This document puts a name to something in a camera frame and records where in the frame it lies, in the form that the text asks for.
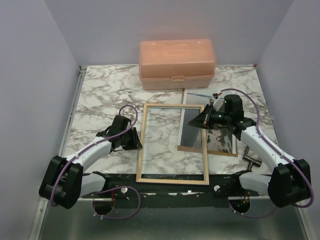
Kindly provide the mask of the light wooden picture frame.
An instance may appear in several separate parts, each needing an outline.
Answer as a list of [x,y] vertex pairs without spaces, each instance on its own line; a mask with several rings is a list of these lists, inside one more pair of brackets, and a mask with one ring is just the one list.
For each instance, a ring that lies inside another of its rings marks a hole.
[[205,107],[201,104],[162,104],[162,103],[145,103],[143,107],[143,117],[141,125],[140,142],[143,149],[138,151],[138,162],[137,162],[137,183],[151,183],[151,184],[177,184],[177,185],[209,185],[209,163],[208,163],[208,150],[207,150],[207,133],[205,129],[200,128],[201,132],[201,153],[203,156],[203,180],[182,180],[182,179],[160,179],[160,178],[142,178],[143,169],[143,155],[144,155],[144,141],[147,127],[147,114],[148,108],[155,109],[193,109],[202,112]]

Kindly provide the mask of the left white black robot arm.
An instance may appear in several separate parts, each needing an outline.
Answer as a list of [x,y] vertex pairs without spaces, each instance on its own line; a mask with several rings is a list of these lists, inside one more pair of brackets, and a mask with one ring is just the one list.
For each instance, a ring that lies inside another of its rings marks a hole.
[[78,198],[90,193],[107,197],[111,191],[107,178],[99,172],[85,171],[118,148],[124,151],[143,148],[132,121],[119,114],[88,145],[66,157],[56,155],[50,160],[39,187],[39,196],[65,209],[70,209]]

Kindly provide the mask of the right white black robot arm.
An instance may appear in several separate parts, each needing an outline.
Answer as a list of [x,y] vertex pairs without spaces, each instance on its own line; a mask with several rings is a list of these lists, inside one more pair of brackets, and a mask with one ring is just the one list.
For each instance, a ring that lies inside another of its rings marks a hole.
[[206,130],[215,127],[228,129],[253,150],[270,170],[271,175],[256,174],[251,170],[235,173],[230,183],[230,191],[234,195],[241,196],[247,190],[252,190],[269,196],[278,208],[303,200],[313,203],[314,192],[308,162],[286,154],[263,134],[257,121],[245,117],[243,101],[239,95],[228,94],[223,99],[217,94],[213,95],[211,103],[188,124]]

